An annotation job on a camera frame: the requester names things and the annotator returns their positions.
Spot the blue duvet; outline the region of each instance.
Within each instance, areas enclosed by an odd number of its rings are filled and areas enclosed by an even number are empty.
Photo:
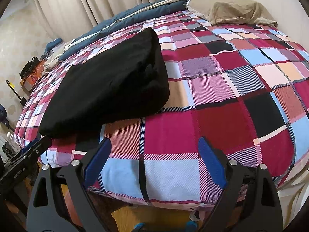
[[[163,0],[159,0],[153,3],[144,3],[144,4],[140,4],[135,6],[134,8],[128,9],[126,11],[123,11],[117,15],[115,15],[113,18],[110,18],[108,20],[105,20],[103,22],[101,22],[100,24],[98,24],[97,26],[95,26],[92,30],[90,30],[89,32],[85,33],[84,35],[76,38],[73,42],[85,37],[85,36],[89,36],[91,34],[97,33],[99,32],[101,29],[104,29],[105,27],[111,25],[112,23],[114,23],[115,21],[124,18],[144,7],[150,6],[154,3],[160,2]],[[75,53],[79,52],[80,50],[82,50],[84,47],[94,43],[95,41],[108,36],[109,34],[118,31],[122,28],[131,26],[133,24],[139,23],[139,22],[143,22],[152,18],[156,18],[156,17],[161,17],[161,16],[165,16],[168,14],[172,14],[178,11],[182,11],[185,10],[185,3],[187,2],[187,0],[180,0],[177,2],[173,2],[170,4],[165,4],[165,5],[161,5],[158,6],[156,8],[147,10],[147,11],[143,11],[140,12],[136,15],[133,15],[127,19],[124,19],[116,24],[114,24],[111,27],[108,27],[107,29],[102,30],[100,33],[72,46],[70,49],[68,49],[66,52],[64,52],[62,54],[62,56],[59,58],[59,61],[64,61],[66,59],[68,59],[70,56],[74,55]]]

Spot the blue gripper pad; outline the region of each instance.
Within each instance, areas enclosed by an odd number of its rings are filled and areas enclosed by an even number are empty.
[[[37,143],[39,140],[35,138],[33,141],[31,141],[28,145],[26,145],[21,151],[20,154],[23,155],[25,152],[27,152],[35,143]]]
[[[92,160],[84,170],[85,189],[95,184],[95,181],[100,175],[102,168],[112,151],[112,143],[108,138],[104,138],[99,146],[97,153],[93,156]]]
[[[227,180],[225,178],[224,167],[204,138],[199,138],[198,140],[198,152],[200,153],[214,183],[221,188],[225,188]]]

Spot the wall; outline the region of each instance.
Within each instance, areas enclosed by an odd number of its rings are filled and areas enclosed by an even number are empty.
[[[278,22],[278,29],[309,50],[309,17],[298,0],[255,0]]]
[[[15,85],[15,90],[21,97],[28,99],[19,85],[19,73],[33,56],[41,57],[50,41],[52,39],[36,19],[32,2],[0,21],[0,104],[7,110],[7,118],[12,127],[16,126],[23,107],[6,80]],[[0,124],[0,135],[5,139],[7,132],[8,129]]]
[[[11,0],[10,4],[7,6],[7,9],[1,16],[0,21],[8,18],[14,12],[26,7],[27,5],[29,5],[29,3],[30,0]]]

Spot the plaid bedsheet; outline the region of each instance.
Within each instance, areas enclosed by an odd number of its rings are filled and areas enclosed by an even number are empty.
[[[221,193],[197,151],[201,136],[244,165],[265,163],[277,186],[296,162],[308,161],[308,52],[275,28],[212,26],[189,11],[121,29],[54,68],[22,111],[19,143],[38,135],[71,66],[147,27],[159,36],[168,71],[170,98],[163,109],[54,140],[41,156],[44,163],[67,165],[108,137],[112,153],[92,191],[130,203],[198,209],[215,204]]]

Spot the fold of fabric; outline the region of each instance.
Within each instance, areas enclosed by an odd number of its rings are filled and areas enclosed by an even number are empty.
[[[187,0],[158,0],[153,3],[144,3],[115,15],[94,27],[89,32],[76,38],[60,57],[64,61],[84,47],[94,43],[100,38],[116,32],[135,23],[158,18],[181,10],[185,10]]]
[[[72,66],[53,95],[39,132],[63,138],[89,127],[146,117],[157,113],[168,98],[159,39],[147,28]]]

